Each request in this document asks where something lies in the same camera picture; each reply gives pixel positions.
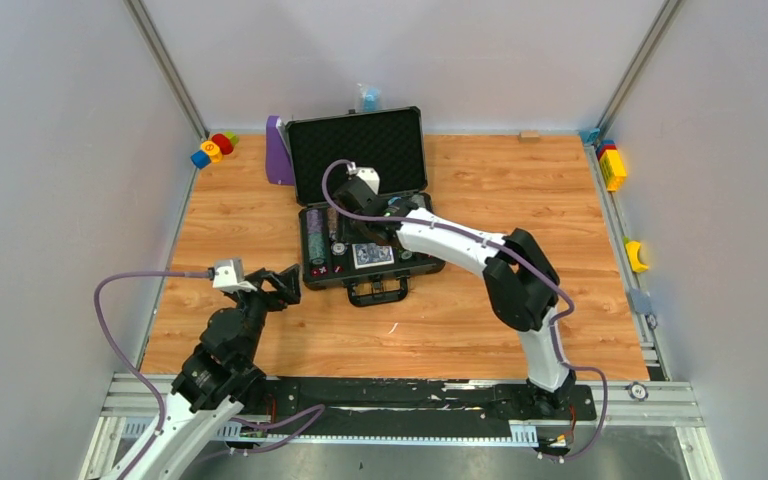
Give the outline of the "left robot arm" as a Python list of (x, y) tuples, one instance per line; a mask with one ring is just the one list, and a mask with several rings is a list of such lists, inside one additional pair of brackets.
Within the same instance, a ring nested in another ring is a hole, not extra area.
[(209, 317), (168, 393), (161, 393), (131, 362), (125, 364), (151, 393), (158, 412), (107, 473), (109, 479), (178, 479), (221, 426), (239, 412), (258, 411), (266, 400), (266, 375), (254, 359), (266, 317), (301, 300), (297, 264), (281, 272), (261, 268), (246, 274), (235, 258), (203, 271), (158, 275), (208, 280), (233, 304)]

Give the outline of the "blue playing card deck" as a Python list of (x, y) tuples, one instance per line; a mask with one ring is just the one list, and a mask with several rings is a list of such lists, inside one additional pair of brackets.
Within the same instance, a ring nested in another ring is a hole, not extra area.
[(372, 268), (395, 263), (392, 248), (375, 243), (353, 244), (352, 259), (355, 269)]

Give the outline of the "chip front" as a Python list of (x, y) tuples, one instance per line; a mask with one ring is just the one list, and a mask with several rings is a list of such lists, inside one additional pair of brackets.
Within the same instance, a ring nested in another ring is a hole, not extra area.
[(334, 256), (340, 257), (343, 256), (348, 250), (348, 247), (345, 243), (342, 242), (335, 242), (331, 245), (331, 252)]

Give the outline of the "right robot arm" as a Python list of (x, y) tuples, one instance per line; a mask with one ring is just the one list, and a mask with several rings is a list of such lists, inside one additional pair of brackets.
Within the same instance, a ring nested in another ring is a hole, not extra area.
[(468, 228), (410, 200), (387, 200), (359, 176), (325, 198), (370, 239), (430, 255), (480, 277), (495, 316), (518, 335), (535, 411), (552, 418), (569, 407), (576, 374), (555, 328), (562, 315), (557, 304), (564, 295), (557, 272), (530, 233)]

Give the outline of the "teal poker chip stack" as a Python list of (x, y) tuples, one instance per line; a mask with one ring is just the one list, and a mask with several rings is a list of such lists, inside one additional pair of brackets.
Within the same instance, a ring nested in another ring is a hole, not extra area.
[(322, 232), (307, 234), (307, 251), (313, 265), (323, 265), (328, 258), (328, 237)]

